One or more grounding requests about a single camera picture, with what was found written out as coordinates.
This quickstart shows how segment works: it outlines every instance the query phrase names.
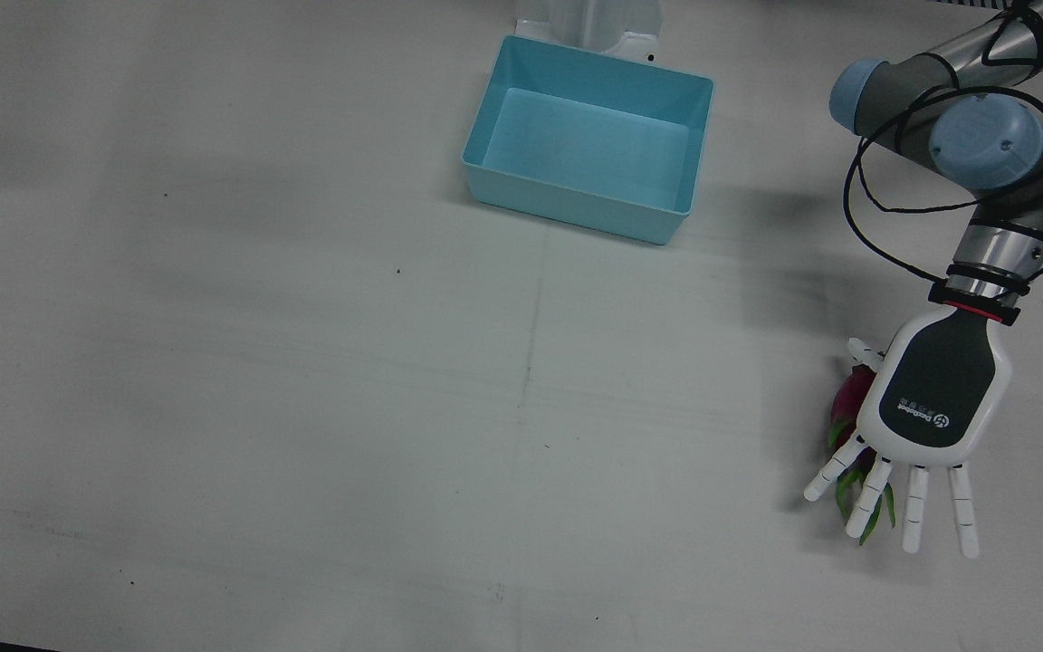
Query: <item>robotic hand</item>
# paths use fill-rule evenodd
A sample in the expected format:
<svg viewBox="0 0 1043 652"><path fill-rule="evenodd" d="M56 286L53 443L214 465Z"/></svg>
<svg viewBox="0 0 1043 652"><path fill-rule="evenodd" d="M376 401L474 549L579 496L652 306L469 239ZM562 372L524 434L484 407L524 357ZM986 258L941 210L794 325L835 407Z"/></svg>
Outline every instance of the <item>robotic hand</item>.
<svg viewBox="0 0 1043 652"><path fill-rule="evenodd" d="M945 308L901 327L881 363L877 355L864 361L877 372L855 433L803 491L819 499L872 449L877 461L846 525L853 538L901 463L909 469L903 550L915 553L929 469L944 467L961 552L979 554L967 462L1012 377L1000 331L1043 271L1043 126L1014 99L1022 94L998 86L1032 77L1042 62L1043 0L1015 0L980 28L901 64L856 62L832 88L831 115L866 138L860 153L880 144L977 198L948 277L901 264L935 282L928 299Z"/></svg>
<svg viewBox="0 0 1043 652"><path fill-rule="evenodd" d="M915 553L928 469L947 467L961 553L976 557L979 544L965 461L1012 377L1011 363L998 343L999 329L999 322L985 315L945 308L905 323L881 362L874 355L862 360L876 371L876 379L855 432L803 490L804 498L819 500L866 449L876 451L877 461L847 522L848 536L858 538L894 463L906 463L909 491L903 511L903 550Z"/></svg>

